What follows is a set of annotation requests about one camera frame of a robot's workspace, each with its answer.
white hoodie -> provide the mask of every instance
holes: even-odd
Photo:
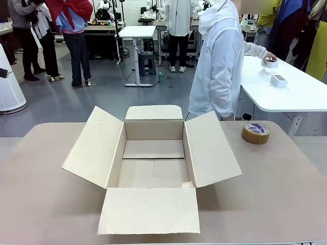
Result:
[[[189,105],[189,112],[197,116],[210,111],[222,118],[235,115],[244,54],[260,59],[267,55],[264,47],[244,41],[235,5],[230,0],[224,3],[217,2],[200,18],[199,32],[204,43]]]

box flap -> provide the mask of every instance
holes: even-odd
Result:
[[[128,140],[123,159],[184,158],[182,140]]]
[[[179,106],[132,106],[128,109],[125,120],[183,120]]]
[[[106,188],[124,123],[95,107],[62,168]]]
[[[196,187],[242,174],[214,111],[186,121],[184,130],[188,136]]]
[[[98,234],[200,233],[195,188],[109,188]]]

tabletop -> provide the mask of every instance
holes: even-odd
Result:
[[[115,31],[115,26],[87,26],[86,31]]]
[[[133,37],[152,37],[155,31],[155,26],[128,26],[119,32],[122,38]]]
[[[197,188],[200,234],[97,235],[106,191],[61,166],[85,123],[35,126],[0,164],[0,243],[269,243],[327,239],[327,177],[272,123],[265,145],[221,122],[243,175]]]
[[[261,66],[261,59],[245,56],[242,87],[253,102],[267,112],[324,112],[327,111],[327,85],[278,60],[278,68]],[[286,88],[270,85],[272,75],[288,80]]]
[[[0,30],[0,36],[12,32],[12,27],[3,28]]]
[[[199,22],[200,21],[198,21],[198,20],[192,20],[192,26],[198,26]],[[156,27],[163,27],[163,26],[167,25],[167,22],[165,20],[156,20],[153,24]]]

person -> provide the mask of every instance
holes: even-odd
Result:
[[[179,72],[185,72],[189,32],[195,10],[195,0],[166,0],[167,30],[169,32],[170,71],[176,72],[176,54],[179,45]]]
[[[29,0],[24,0],[26,6],[30,5]],[[45,3],[41,3],[36,8],[37,24],[34,24],[33,30],[39,39],[43,48],[43,57],[46,73],[51,76],[50,81],[60,81],[65,77],[59,74],[57,55],[55,50],[54,35],[50,32],[49,21],[52,21],[50,12]]]
[[[190,94],[192,116],[215,111],[219,119],[234,120],[244,54],[276,60],[264,47],[244,41],[235,4],[241,9],[241,0],[219,0],[200,18],[204,43]]]
[[[71,53],[73,88],[82,87],[81,64],[83,68],[84,82],[91,86],[90,64],[86,48],[84,29],[91,19],[93,12],[89,0],[47,0],[51,18]]]
[[[327,0],[319,0],[312,6],[309,22],[299,34],[298,42],[293,49],[292,54],[296,57],[294,60],[294,67],[302,71],[306,71],[307,69],[310,52],[319,26],[319,20],[324,13],[326,3]]]
[[[99,5],[97,6],[97,20],[110,20],[110,14],[108,13],[109,8],[110,3],[108,0],[100,0]]]
[[[269,46],[269,50],[281,60],[286,60],[293,39],[306,26],[310,4],[309,0],[285,0],[281,17],[275,20],[272,28]]]
[[[327,61],[327,5],[324,7],[320,18],[319,28],[315,36],[306,73],[312,77],[323,81],[326,72]]]
[[[269,34],[272,26],[274,25],[277,17],[277,11],[282,4],[282,0],[273,0],[272,2],[272,14],[261,14],[259,16],[257,27],[258,31],[254,38],[254,44],[268,48],[269,46]]]
[[[27,81],[39,81],[40,79],[34,75],[45,72],[38,63],[38,46],[35,42],[31,31],[30,14],[32,14],[37,5],[24,7],[21,0],[8,0],[8,10],[12,18],[12,27],[15,36],[17,37],[20,46],[23,49],[22,63],[24,67],[24,79]],[[31,70],[31,65],[34,68],[34,74]]]

small white box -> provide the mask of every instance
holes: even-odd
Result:
[[[270,83],[277,88],[286,88],[288,81],[280,75],[272,75]]]
[[[262,61],[261,65],[266,68],[274,69],[274,68],[278,67],[278,61],[277,60],[267,60],[266,64],[264,61]]]

